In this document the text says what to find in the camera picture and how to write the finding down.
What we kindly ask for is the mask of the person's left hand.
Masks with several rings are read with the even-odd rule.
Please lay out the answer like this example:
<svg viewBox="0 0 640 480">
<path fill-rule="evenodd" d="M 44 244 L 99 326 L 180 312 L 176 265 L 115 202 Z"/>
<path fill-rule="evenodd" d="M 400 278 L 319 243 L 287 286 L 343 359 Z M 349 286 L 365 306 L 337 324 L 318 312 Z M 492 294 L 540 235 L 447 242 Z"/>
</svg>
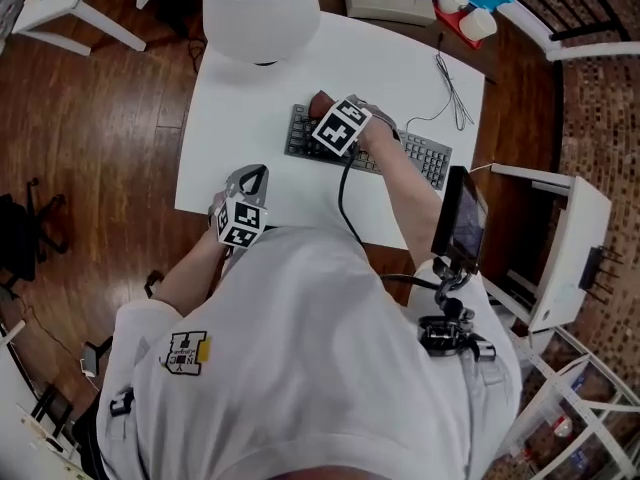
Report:
<svg viewBox="0 0 640 480">
<path fill-rule="evenodd" d="M 223 206 L 225 200 L 227 198 L 227 192 L 225 190 L 217 192 L 214 197 L 211 205 L 208 209 L 208 226 L 209 228 L 217 227 L 217 216 L 220 212 L 221 207 Z"/>
</svg>

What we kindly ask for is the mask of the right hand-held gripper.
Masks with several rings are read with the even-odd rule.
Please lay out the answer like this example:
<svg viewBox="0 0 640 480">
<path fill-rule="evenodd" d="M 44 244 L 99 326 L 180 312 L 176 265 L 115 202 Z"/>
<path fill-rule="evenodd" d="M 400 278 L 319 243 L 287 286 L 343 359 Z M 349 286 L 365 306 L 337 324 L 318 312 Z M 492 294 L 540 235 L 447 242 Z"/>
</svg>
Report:
<svg viewBox="0 0 640 480">
<path fill-rule="evenodd" d="M 359 140 L 372 120 L 384 122 L 392 137 L 399 141 L 395 122 L 377 106 L 366 103 L 356 95 L 333 102 L 312 131 L 312 138 L 338 157 Z"/>
</svg>

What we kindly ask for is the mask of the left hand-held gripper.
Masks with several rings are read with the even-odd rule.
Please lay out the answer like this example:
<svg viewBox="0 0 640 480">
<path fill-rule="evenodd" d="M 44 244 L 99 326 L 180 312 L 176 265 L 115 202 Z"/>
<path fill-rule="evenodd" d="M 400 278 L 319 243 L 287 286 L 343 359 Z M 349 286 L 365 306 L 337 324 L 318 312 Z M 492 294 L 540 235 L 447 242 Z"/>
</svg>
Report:
<svg viewBox="0 0 640 480">
<path fill-rule="evenodd" d="M 226 181 L 228 193 L 247 193 L 248 200 L 236 194 L 227 198 L 217 216 L 218 241 L 230 247 L 249 248 L 263 234 L 267 210 L 265 203 L 269 169 L 264 164 L 250 164 L 232 172 Z"/>
</svg>

